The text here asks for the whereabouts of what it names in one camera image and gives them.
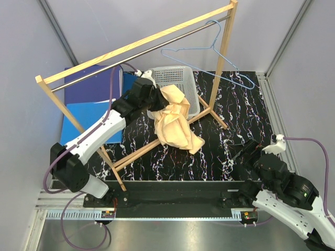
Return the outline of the beige t shirt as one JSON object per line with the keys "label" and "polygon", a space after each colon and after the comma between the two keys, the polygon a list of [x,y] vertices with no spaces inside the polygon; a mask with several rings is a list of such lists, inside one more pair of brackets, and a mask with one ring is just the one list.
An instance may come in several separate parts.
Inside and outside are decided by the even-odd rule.
{"label": "beige t shirt", "polygon": [[188,123],[190,104],[185,95],[175,85],[160,88],[169,104],[152,113],[154,132],[162,145],[169,145],[195,154],[205,141],[191,131]]}

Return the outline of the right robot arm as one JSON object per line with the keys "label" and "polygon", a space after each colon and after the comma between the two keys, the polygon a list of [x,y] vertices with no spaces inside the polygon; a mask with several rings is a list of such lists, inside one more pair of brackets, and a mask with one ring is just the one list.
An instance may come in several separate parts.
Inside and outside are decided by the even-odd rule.
{"label": "right robot arm", "polygon": [[244,181],[232,196],[232,205],[264,210],[292,229],[310,250],[334,250],[334,217],[326,198],[278,157],[286,150],[287,139],[278,134],[275,144],[266,147],[255,140],[238,145],[233,159],[255,172],[261,183]]}

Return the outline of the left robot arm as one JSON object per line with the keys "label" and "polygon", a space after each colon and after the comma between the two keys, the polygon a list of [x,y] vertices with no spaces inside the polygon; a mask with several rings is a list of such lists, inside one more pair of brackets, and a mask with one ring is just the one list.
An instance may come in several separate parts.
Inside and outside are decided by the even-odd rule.
{"label": "left robot arm", "polygon": [[89,174],[86,163],[109,138],[130,125],[143,111],[160,111],[167,105],[152,77],[138,77],[89,129],[65,145],[56,143],[51,148],[47,174],[52,174],[71,192],[90,194],[101,207],[109,206],[113,201],[109,186]]}

